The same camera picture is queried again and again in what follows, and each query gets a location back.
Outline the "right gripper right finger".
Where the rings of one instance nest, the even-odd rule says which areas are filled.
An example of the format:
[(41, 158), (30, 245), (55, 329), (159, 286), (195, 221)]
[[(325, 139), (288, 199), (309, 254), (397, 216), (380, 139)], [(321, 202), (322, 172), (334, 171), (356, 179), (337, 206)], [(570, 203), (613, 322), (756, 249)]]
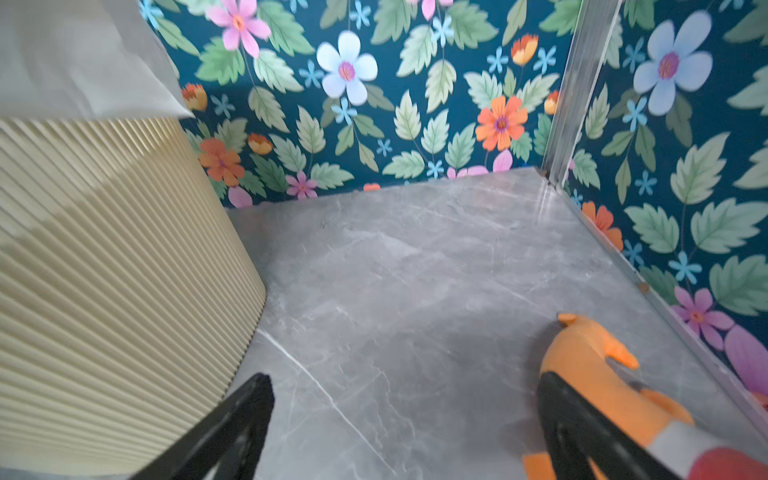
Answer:
[(676, 479), (554, 372), (542, 375), (537, 408), (557, 479)]

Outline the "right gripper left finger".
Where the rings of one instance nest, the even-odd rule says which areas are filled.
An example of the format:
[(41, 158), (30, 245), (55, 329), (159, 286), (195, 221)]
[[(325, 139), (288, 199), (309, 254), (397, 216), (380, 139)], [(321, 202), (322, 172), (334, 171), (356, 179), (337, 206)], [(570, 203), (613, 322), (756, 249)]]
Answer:
[(253, 479), (275, 406), (271, 377), (256, 373), (135, 479)]

